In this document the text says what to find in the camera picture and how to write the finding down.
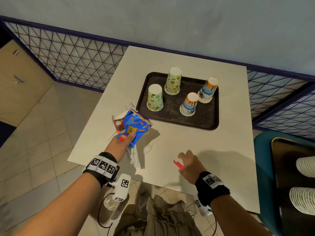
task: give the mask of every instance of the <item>tabletop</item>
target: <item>tabletop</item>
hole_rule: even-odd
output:
[[[68,160],[86,165],[104,151],[115,133],[112,115],[125,111],[131,102],[136,105],[148,73],[168,73],[173,66],[181,68],[185,77],[219,79],[219,126],[206,131],[152,120],[152,128],[135,147],[141,167],[135,168],[125,157],[119,164],[119,174],[126,173],[136,180],[193,195],[195,186],[179,174],[173,163],[180,152],[190,149],[208,171],[225,183],[240,205],[259,213],[244,66],[129,46]]]

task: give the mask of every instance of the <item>blue snack wrapper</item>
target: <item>blue snack wrapper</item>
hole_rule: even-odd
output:
[[[145,116],[140,115],[134,110],[129,110],[124,118],[125,132],[119,134],[117,139],[123,142],[131,132],[135,131],[136,137],[129,144],[129,147],[134,148],[136,142],[150,129],[151,126],[152,123]]]

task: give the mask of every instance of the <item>forearm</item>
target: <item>forearm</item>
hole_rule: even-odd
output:
[[[211,202],[210,207],[224,236],[271,236],[271,234],[230,195],[215,198]]]
[[[77,235],[100,192],[100,183],[89,173],[40,211],[17,236]]]

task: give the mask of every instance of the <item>black cable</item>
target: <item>black cable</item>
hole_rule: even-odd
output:
[[[100,209],[102,208],[102,205],[103,205],[104,200],[106,199],[106,197],[109,196],[109,195],[111,195],[111,194],[114,194],[114,193],[109,193],[108,195],[106,195],[106,196],[104,197],[102,203],[100,204]],[[107,236],[108,236],[109,230],[111,230],[111,226],[113,225],[113,223],[111,223],[111,225],[110,225],[109,227],[105,227],[105,226],[101,225],[101,223],[100,223],[100,209],[99,209],[99,212],[98,212],[98,214],[97,214],[97,222],[98,222],[99,226],[101,226],[102,228],[107,228],[107,229],[108,229],[108,232],[107,232]]]
[[[215,217],[215,231],[213,232],[213,234],[211,236],[214,236],[215,235],[215,232],[216,232],[216,226],[217,226],[217,221],[216,221],[216,217]]]

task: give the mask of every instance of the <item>pants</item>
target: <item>pants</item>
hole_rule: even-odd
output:
[[[138,206],[128,205],[122,212],[114,236],[202,236],[195,221],[179,201],[160,208],[147,200],[147,215]]]

